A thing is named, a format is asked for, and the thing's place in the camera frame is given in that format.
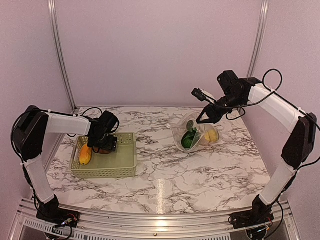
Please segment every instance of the marble pattern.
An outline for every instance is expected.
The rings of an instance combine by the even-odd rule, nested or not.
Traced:
[[[66,136],[47,173],[62,204],[115,212],[184,214],[248,207],[270,176],[241,119],[215,126],[220,140],[181,152],[168,124],[199,108],[102,107],[135,132],[138,165],[131,178],[79,179],[69,170],[75,138]],[[98,117],[99,110],[86,113]]]

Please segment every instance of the green plastic basket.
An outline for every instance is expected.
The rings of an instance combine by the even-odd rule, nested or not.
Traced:
[[[83,145],[88,143],[87,136],[79,136],[73,148],[70,170],[80,179],[128,178],[136,175],[137,147],[133,132],[114,133],[118,138],[116,151],[110,154],[92,152],[88,165],[79,163]]]

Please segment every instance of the transparent container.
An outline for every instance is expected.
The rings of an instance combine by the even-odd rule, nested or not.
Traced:
[[[188,153],[193,151],[198,145],[210,145],[219,140],[218,130],[209,123],[198,124],[196,122],[198,116],[198,112],[191,112],[184,116],[177,124],[169,126],[172,131],[174,143],[176,147],[182,152]],[[182,140],[185,134],[190,129],[196,131],[196,133],[194,135],[190,148],[184,148]]]

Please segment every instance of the yellow fruit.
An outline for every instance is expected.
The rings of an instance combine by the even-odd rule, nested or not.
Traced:
[[[79,163],[81,165],[87,165],[88,163],[90,163],[91,157],[92,157],[92,148],[88,147],[87,144],[83,145],[79,155]]]
[[[215,143],[216,141],[219,140],[219,134],[215,129],[210,129],[205,133],[204,138],[209,143]]]

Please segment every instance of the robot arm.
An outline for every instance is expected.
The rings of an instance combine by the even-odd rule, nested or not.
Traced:
[[[59,208],[59,202],[50,188],[47,175],[43,168],[42,147],[46,134],[76,134],[88,136],[88,147],[114,152],[117,138],[109,135],[119,126],[119,120],[108,111],[99,118],[68,115],[40,110],[29,106],[16,121],[11,132],[12,146],[22,160],[24,175],[35,192],[39,201],[37,217],[45,221],[59,223],[67,220],[67,216],[78,213]]]
[[[235,229],[249,227],[273,219],[270,213],[272,205],[281,193],[287,190],[296,177],[298,167],[306,161],[315,143],[317,118],[313,113],[306,114],[296,108],[274,90],[268,90],[258,79],[239,79],[233,71],[224,71],[217,78],[225,94],[219,100],[204,90],[195,88],[192,95],[207,105],[197,123],[218,123],[223,115],[241,106],[259,105],[274,116],[291,134],[282,150],[282,159],[270,182],[258,195],[249,212],[237,212],[231,215]]]

